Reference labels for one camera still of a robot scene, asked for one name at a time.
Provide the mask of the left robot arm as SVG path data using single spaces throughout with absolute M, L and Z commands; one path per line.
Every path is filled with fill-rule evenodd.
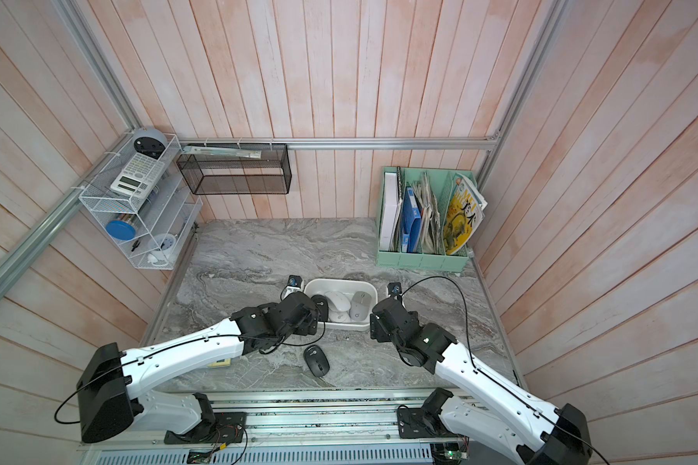
M 325 301 L 294 292 L 162 344 L 97 349 L 77 383 L 81 441 L 96 444 L 127 430 L 163 431 L 168 444 L 238 440 L 234 422 L 215 413 L 207 395 L 159 393 L 157 387 L 221 360 L 267 354 L 292 335 L 314 335 L 327 317 Z

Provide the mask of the black smooth mouse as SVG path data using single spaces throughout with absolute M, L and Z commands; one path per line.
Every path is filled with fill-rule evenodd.
M 318 320 L 320 322 L 329 321 L 330 308 L 329 308 L 328 299 L 325 296 L 323 296 L 323 294 L 320 294 L 320 295 L 315 294 L 314 296 L 311 297 L 311 300 L 317 309 Z

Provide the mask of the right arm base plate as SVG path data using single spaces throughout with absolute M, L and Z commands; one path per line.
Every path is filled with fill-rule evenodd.
M 401 439 L 454 438 L 441 420 L 424 408 L 409 408 L 399 405 L 396 411 L 397 431 Z

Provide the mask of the white plastic storage box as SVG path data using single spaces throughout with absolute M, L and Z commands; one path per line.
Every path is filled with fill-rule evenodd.
M 372 284 L 365 281 L 355 281 L 355 280 L 340 280 L 340 279 L 328 279 L 328 278 L 317 278 L 313 279 L 306 284 L 304 292 L 308 296 L 323 295 L 329 291 L 336 291 L 345 294 L 349 300 L 352 300 L 352 296 L 356 292 L 365 292 L 372 296 L 372 304 L 370 310 L 376 306 L 379 302 L 378 292 Z M 368 331 L 370 329 L 370 314 L 363 322 L 350 322 L 350 323 L 332 323 L 330 320 L 326 322 L 326 327 L 328 329 L 342 329 L 343 331 Z

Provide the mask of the white smooth mouse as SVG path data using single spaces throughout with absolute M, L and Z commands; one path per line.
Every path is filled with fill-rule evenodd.
M 332 323 L 350 323 L 351 301 L 345 294 L 329 291 L 325 294 L 329 305 L 329 320 Z

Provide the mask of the grey mouse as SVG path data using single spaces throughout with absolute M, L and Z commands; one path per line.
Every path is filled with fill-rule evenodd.
M 372 296 L 365 292 L 356 292 L 352 296 L 350 319 L 352 322 L 363 322 L 370 313 Z

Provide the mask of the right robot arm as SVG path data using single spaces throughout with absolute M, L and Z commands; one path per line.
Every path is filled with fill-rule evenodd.
M 537 398 L 479 362 L 455 336 L 386 298 L 372 309 L 370 337 L 394 344 L 401 360 L 462 389 L 483 405 L 436 389 L 421 409 L 423 428 L 443 426 L 517 464 L 587 464 L 593 456 L 585 415 Z

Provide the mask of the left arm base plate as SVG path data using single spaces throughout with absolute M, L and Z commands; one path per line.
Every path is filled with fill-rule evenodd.
M 214 413 L 212 420 L 202 420 L 187 433 L 180 435 L 167 431 L 164 444 L 240 444 L 244 441 L 246 416 L 246 412 Z

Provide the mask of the black ribbed mouse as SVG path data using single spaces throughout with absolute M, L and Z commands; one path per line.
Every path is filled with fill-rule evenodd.
M 316 378 L 324 377 L 331 369 L 326 354 L 317 345 L 311 345 L 304 350 L 304 361 L 310 373 Z

